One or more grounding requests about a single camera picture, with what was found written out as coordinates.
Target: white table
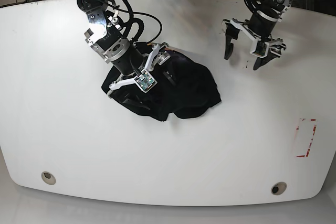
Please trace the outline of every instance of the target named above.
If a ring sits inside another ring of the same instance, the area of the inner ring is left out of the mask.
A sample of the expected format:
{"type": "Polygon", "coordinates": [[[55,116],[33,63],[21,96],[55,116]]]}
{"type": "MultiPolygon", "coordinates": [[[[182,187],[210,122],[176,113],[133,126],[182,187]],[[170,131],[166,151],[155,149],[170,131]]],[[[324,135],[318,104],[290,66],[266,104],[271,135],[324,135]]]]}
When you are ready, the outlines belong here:
{"type": "MultiPolygon", "coordinates": [[[[137,116],[101,90],[110,66],[86,44],[88,22],[76,0],[1,9],[0,146],[12,180],[58,194],[152,205],[315,196],[336,150],[336,19],[291,8],[273,32],[288,50],[253,71],[243,33],[230,61],[223,58],[222,19],[249,19],[243,1],[129,1],[162,21],[157,42],[209,68],[222,103],[197,119],[137,116]],[[297,157],[306,155],[311,119],[317,127],[309,156],[297,157]],[[55,185],[42,181],[44,171],[56,177],[55,185]],[[270,191],[278,182],[288,187],[275,196],[270,191]]],[[[147,40],[158,25],[143,19],[141,39],[147,40]]]]}

